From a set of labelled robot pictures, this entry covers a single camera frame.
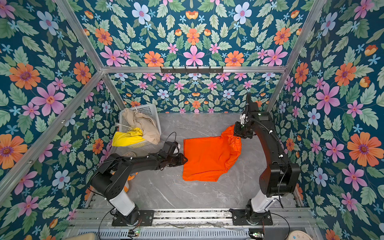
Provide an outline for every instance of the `black mounting plate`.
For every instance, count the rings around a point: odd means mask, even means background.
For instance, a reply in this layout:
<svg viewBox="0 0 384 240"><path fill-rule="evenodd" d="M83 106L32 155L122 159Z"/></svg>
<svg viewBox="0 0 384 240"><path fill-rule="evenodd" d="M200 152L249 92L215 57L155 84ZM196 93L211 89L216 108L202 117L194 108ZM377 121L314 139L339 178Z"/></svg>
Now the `black mounting plate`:
<svg viewBox="0 0 384 240"><path fill-rule="evenodd" d="M153 216L155 211L153 210L139 210L139 223L140 226L152 226ZM116 216L116 219L113 218L112 226L114 227L126 227L127 224L124 219L119 216Z"/></svg>

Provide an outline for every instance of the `beige object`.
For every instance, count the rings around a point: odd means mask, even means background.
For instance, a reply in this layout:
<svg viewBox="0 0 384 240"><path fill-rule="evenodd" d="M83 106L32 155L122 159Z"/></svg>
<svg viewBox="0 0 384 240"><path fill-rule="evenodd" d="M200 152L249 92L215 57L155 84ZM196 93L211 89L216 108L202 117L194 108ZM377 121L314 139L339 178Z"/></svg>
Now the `beige object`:
<svg viewBox="0 0 384 240"><path fill-rule="evenodd" d="M144 113L135 112L129 108L121 113L130 126L135 126L143 131L143 138L153 144L160 141L160 133L156 127L156 121Z"/></svg>
<svg viewBox="0 0 384 240"><path fill-rule="evenodd" d="M97 239L96 234L86 233L86 234L82 234L82 235L79 235L76 237L66 238L65 240L96 240L96 239Z"/></svg>

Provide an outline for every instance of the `pink flower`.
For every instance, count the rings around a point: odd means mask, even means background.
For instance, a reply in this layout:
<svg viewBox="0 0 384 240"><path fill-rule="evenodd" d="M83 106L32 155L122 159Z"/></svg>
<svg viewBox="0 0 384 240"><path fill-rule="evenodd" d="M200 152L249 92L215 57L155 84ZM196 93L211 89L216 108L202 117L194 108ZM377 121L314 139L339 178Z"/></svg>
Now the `pink flower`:
<svg viewBox="0 0 384 240"><path fill-rule="evenodd" d="M355 172L355 167L350 163L348 165L348 169L343 169L343 173L348 176L344 179L344 182L346 184L351 184L352 182L352 187L354 190L358 191L359 190L359 184L363 187L366 187L368 186L367 183L361 179L360 177L362 177L364 175L364 170L362 169L358 169L356 172Z"/></svg>
<svg viewBox="0 0 384 240"><path fill-rule="evenodd" d="M258 55L257 58L264 59L264 57L268 56L268 51L262 49L260 52L257 53L257 55Z"/></svg>
<svg viewBox="0 0 384 240"><path fill-rule="evenodd" d="M127 52L127 50L120 50L120 57L124 57L125 60L131 59L130 55L131 53Z"/></svg>
<svg viewBox="0 0 384 240"><path fill-rule="evenodd" d="M19 217L25 213L25 215L31 215L32 209L35 209L39 206L39 204L35 203L39 200L39 197L34 197L29 195L26 197L25 202L19 203L17 206L20 208Z"/></svg>
<svg viewBox="0 0 384 240"><path fill-rule="evenodd" d="M35 118L35 115L40 115L40 112L37 111L39 109L39 106L34 106L33 103L28 103L28 106L24 105L22 106L22 108L25 110L25 112L23 112L23 115L24 116L28 116L32 119Z"/></svg>
<svg viewBox="0 0 384 240"><path fill-rule="evenodd" d="M331 111L331 106L339 106L340 102L338 98L333 98L338 92L339 92L339 86L333 87L329 91L329 84L325 83L323 87L323 92L324 93L316 93L316 98L321 100L320 102L317 103L316 109L322 109L324 107L324 112L326 115L328 115Z"/></svg>
<svg viewBox="0 0 384 240"><path fill-rule="evenodd" d="M140 82L139 82L139 87L145 90L145 89L147 89L148 86L147 86L147 83L146 83L146 82L142 82L142 81L140 81Z"/></svg>
<svg viewBox="0 0 384 240"><path fill-rule="evenodd" d="M211 3L215 2L215 4L218 6L220 4L220 0L210 0Z"/></svg>
<svg viewBox="0 0 384 240"><path fill-rule="evenodd" d="M169 53L174 53L176 54L176 52L179 50L178 48L176 48L176 44L172 45L171 43L169 44L169 47L168 47L168 50L169 50Z"/></svg>
<svg viewBox="0 0 384 240"><path fill-rule="evenodd" d="M59 151L61 151L61 154L64 155L66 152L70 152L70 147L72 144L69 144L68 141L61 142L59 147Z"/></svg>
<svg viewBox="0 0 384 240"><path fill-rule="evenodd" d="M167 82L169 83L171 79L175 79L175 76L172 76L172 73L160 73L160 76L162 76L161 80L163 81L167 80Z"/></svg>
<svg viewBox="0 0 384 240"><path fill-rule="evenodd" d="M353 101L353 105L352 104L348 104L347 106L349 108L347 113L348 114L352 114L352 117L355 118L356 117L356 113L359 114L359 115L362 114L362 111L360 109L364 106L364 104L362 104L362 103L358 104L358 101L355 100L355 101Z"/></svg>
<svg viewBox="0 0 384 240"><path fill-rule="evenodd" d="M354 10L354 12L357 13L355 15L355 20L359 17L365 18L367 11L375 6L375 3L373 3L371 0L361 0L360 4L361 6L357 6Z"/></svg>
<svg viewBox="0 0 384 240"><path fill-rule="evenodd" d="M319 89L323 89L323 85L325 84L324 78L317 79L317 83L314 85L316 90L318 91Z"/></svg>
<svg viewBox="0 0 384 240"><path fill-rule="evenodd" d="M68 213L67 220L70 221L70 220L72 220L72 219L75 218L75 217L76 217L76 209L73 209L72 211L70 211L70 212Z"/></svg>
<svg viewBox="0 0 384 240"><path fill-rule="evenodd" d="M53 144L50 143L44 150L44 152L39 156L39 162L43 162L45 160L45 157L52 157L52 152L49 151L53 148Z"/></svg>
<svg viewBox="0 0 384 240"><path fill-rule="evenodd" d="M246 73L236 73L235 78L238 78L241 81L243 78L247 78Z"/></svg>
<svg viewBox="0 0 384 240"><path fill-rule="evenodd" d="M295 118L297 118L297 116L300 114L299 113L299 110L300 110L300 108L297 108L296 106L295 106L295 108L294 109L292 109L292 114L293 114L293 116L295 117Z"/></svg>
<svg viewBox="0 0 384 240"><path fill-rule="evenodd" d="M182 84L180 81L178 81L177 83L175 83L175 89L179 90L180 89L184 89L184 84Z"/></svg>
<svg viewBox="0 0 384 240"><path fill-rule="evenodd" d="M197 47L195 45L192 45L190 50L191 50L191 53L188 53L188 52L183 53L184 57L189 58L185 64L187 66L192 64L193 66L196 66L196 64L203 65L203 61L200 58L204 57L205 53L203 52L198 53Z"/></svg>
<svg viewBox="0 0 384 240"><path fill-rule="evenodd" d="M222 83L224 80L228 80L229 79L229 75L230 75L231 73L222 73L222 74L220 74L220 75L217 75L216 76L216 79L220 79L220 82Z"/></svg>
<svg viewBox="0 0 384 240"><path fill-rule="evenodd" d="M251 80L249 80L248 82L244 82L244 87L245 87L245 89L251 88L252 87Z"/></svg>
<svg viewBox="0 0 384 240"><path fill-rule="evenodd" d="M214 90L217 88L216 83L213 83L212 81L207 84L209 90Z"/></svg>
<svg viewBox="0 0 384 240"><path fill-rule="evenodd" d="M144 74L143 78L148 79L148 81L150 82L152 82L152 79L156 79L154 73L143 73L143 74Z"/></svg>
<svg viewBox="0 0 384 240"><path fill-rule="evenodd" d="M349 192L347 192L347 195L342 193L341 196L344 198L343 200L341 200L341 203L344 204L344 205L347 205L348 211L351 211L352 209L354 211L358 210L358 208L355 206L355 204L358 201L356 199L354 199L354 198L351 199L352 196L351 196L351 194Z"/></svg>
<svg viewBox="0 0 384 240"><path fill-rule="evenodd" d="M88 101L93 101L93 96L94 96L95 94L93 93L93 92L90 92L89 94L88 94L88 96L85 98L85 102L87 103Z"/></svg>
<svg viewBox="0 0 384 240"><path fill-rule="evenodd" d="M173 0L163 0L163 4L166 6L168 2L173 2Z"/></svg>
<svg viewBox="0 0 384 240"><path fill-rule="evenodd" d="M283 61L280 58L285 57L288 54L288 52L281 52L282 50L283 50L283 45L280 45L279 47L277 47L276 52L269 49L268 50L269 58L265 58L263 60L263 63L269 63L268 66L274 66L275 63L276 65L283 64Z"/></svg>
<svg viewBox="0 0 384 240"><path fill-rule="evenodd" d="M87 115L89 118L95 116L94 112L95 112L95 109L92 109L92 107L87 107L85 108L85 115Z"/></svg>
<svg viewBox="0 0 384 240"><path fill-rule="evenodd" d="M7 5L6 0L0 0L0 17L6 18L8 15L8 17L15 19L15 16L13 15L13 13L11 13L11 12L14 12L15 10L16 9L11 5Z"/></svg>
<svg viewBox="0 0 384 240"><path fill-rule="evenodd" d="M19 182L19 184L15 188L15 194L19 195L25 187L33 187L33 181L30 180L31 178L36 177L37 171L33 171L25 175Z"/></svg>
<svg viewBox="0 0 384 240"><path fill-rule="evenodd" d="M312 140L313 143L311 143L312 152L315 152L316 154L319 154L319 151L321 151L320 141Z"/></svg>
<svg viewBox="0 0 384 240"><path fill-rule="evenodd" d="M218 53L219 49L220 47L217 45L217 43L215 43L215 45L211 44L211 48L209 50L212 51L212 54L214 54L214 53Z"/></svg>
<svg viewBox="0 0 384 240"><path fill-rule="evenodd" d="M329 142L327 142L327 143L325 143L325 146L327 146L327 148L330 149L326 152L326 155L332 156L333 162L337 162L338 157L340 159L345 158L344 154L342 152L340 152L341 150L344 149L344 145L343 144L337 145L336 139L332 139L332 145Z"/></svg>
<svg viewBox="0 0 384 240"><path fill-rule="evenodd" d="M126 63L126 61L122 58L119 58L120 57L120 51L119 50L114 50L113 53L112 53L112 50L105 46L104 47L104 50L106 51L105 52L101 52L100 55L104 58L108 58L107 60L107 65L108 66L112 66L113 64L115 64L116 67L120 67L120 63Z"/></svg>
<svg viewBox="0 0 384 240"><path fill-rule="evenodd" d="M103 90L104 88L103 88L103 81L102 80L100 80L98 83L97 83L97 85L96 85L96 90L97 90L97 92L100 92L100 90Z"/></svg>
<svg viewBox="0 0 384 240"><path fill-rule="evenodd" d="M62 79L62 78L61 78L61 79L55 78L55 81L52 82L52 84L56 86L56 87L55 87L56 90L59 90L59 89L60 89L60 91L63 91L64 88L67 86L67 85L65 85L65 84L63 83L63 79Z"/></svg>
<svg viewBox="0 0 384 240"><path fill-rule="evenodd" d="M301 87L297 88L295 87L295 91L292 93L293 101L300 102L300 98L303 96L303 93L301 93Z"/></svg>
<svg viewBox="0 0 384 240"><path fill-rule="evenodd" d="M293 87L293 77L288 77L287 80L285 80L285 90L288 90L288 92L291 90L291 88Z"/></svg>
<svg viewBox="0 0 384 240"><path fill-rule="evenodd" d="M59 114L64 109L64 105L59 102L63 100L65 97L64 93L56 93L55 94L55 86L50 83L47 87L48 92L44 90L44 88L37 87L37 92L42 96L34 97L31 100L31 103L35 105L43 105L44 107L41 109L43 116L47 116L51 113L51 109L54 113Z"/></svg>

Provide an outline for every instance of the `beige cloth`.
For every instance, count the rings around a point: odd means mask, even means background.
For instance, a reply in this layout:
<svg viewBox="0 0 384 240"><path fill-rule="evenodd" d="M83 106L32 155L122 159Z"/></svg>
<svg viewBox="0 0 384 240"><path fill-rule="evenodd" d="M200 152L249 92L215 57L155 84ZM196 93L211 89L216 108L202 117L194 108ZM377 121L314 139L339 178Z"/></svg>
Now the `beige cloth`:
<svg viewBox="0 0 384 240"><path fill-rule="evenodd" d="M153 144L160 141L160 133L156 127L156 121L144 113L139 113L126 108L122 116L127 120L130 126L135 126L143 131L143 138Z"/></svg>

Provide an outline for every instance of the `floral wallpaper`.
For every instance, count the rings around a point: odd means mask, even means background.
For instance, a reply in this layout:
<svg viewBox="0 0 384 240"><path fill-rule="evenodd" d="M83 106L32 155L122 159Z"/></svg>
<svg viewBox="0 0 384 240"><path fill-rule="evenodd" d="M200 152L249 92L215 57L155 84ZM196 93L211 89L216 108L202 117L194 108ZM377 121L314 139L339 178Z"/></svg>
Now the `floral wallpaper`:
<svg viewBox="0 0 384 240"><path fill-rule="evenodd" d="M0 1L0 56L1 179L95 70L52 1Z"/></svg>
<svg viewBox="0 0 384 240"><path fill-rule="evenodd" d="M384 1L323 9L274 116L299 192L327 240L384 238Z"/></svg>
<svg viewBox="0 0 384 240"><path fill-rule="evenodd" d="M78 19L105 66L279 66L286 64L313 1L78 4ZM306 57L306 48L300 54ZM266 109L279 76L112 74L128 106L154 103L158 111L181 113L241 111L247 92Z"/></svg>
<svg viewBox="0 0 384 240"><path fill-rule="evenodd" d="M118 112L100 81L2 204L1 240L64 236L88 199L91 170L109 154ZM0 135L2 141L11 138L19 143L11 134Z"/></svg>

